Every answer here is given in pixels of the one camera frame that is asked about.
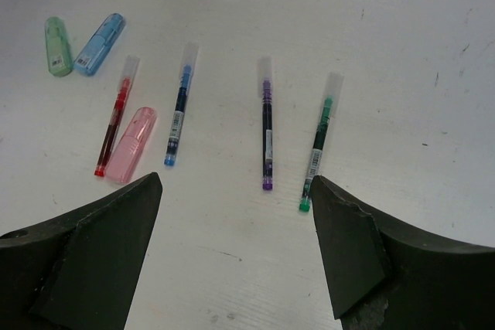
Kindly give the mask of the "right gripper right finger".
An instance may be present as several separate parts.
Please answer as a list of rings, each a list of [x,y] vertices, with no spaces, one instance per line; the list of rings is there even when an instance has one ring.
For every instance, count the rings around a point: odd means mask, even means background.
[[[345,329],[492,329],[494,250],[405,223],[316,176],[313,217]]]

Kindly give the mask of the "red gel pen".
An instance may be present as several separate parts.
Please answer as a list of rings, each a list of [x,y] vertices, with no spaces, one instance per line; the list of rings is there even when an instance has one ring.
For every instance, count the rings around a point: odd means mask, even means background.
[[[114,102],[108,129],[94,170],[94,175],[97,177],[103,178],[105,175],[105,170],[111,157],[114,141],[121,124],[121,119],[135,80],[139,63],[140,59],[137,56],[129,55],[126,57],[125,65],[119,80],[118,94]]]

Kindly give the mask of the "green correction tape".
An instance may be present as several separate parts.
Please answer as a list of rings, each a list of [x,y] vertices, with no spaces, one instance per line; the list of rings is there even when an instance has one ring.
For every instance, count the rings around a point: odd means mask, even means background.
[[[53,16],[45,22],[46,57],[49,72],[64,77],[73,69],[67,30],[62,19]]]

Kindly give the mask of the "blue gel pen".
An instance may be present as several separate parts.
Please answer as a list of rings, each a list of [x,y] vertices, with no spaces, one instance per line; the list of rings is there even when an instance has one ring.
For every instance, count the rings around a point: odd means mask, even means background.
[[[179,141],[183,128],[183,119],[198,51],[199,45],[197,43],[187,43],[185,45],[179,73],[179,91],[176,98],[175,110],[172,116],[172,123],[164,159],[164,165],[168,167],[173,167],[176,162]]]

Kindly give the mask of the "green gel pen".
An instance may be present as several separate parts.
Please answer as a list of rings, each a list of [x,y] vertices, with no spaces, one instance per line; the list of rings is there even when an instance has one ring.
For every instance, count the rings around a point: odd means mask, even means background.
[[[309,164],[306,170],[305,181],[299,201],[299,212],[301,213],[310,211],[312,205],[309,194],[310,187],[313,178],[318,174],[323,159],[323,149],[326,143],[326,137],[329,132],[330,122],[336,116],[343,80],[343,75],[339,73],[330,73],[328,76],[326,89],[323,93],[323,104],[320,110],[319,122],[316,127]]]

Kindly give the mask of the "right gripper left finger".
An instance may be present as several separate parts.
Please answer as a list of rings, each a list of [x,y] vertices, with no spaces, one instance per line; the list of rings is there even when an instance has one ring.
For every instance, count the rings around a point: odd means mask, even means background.
[[[123,329],[162,197],[152,172],[1,237],[3,329]]]

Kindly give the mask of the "purple gel pen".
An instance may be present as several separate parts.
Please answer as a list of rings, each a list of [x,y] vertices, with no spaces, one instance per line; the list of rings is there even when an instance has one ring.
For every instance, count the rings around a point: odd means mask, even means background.
[[[271,57],[263,56],[258,61],[262,99],[262,188],[273,190],[273,124],[272,124],[272,69]]]

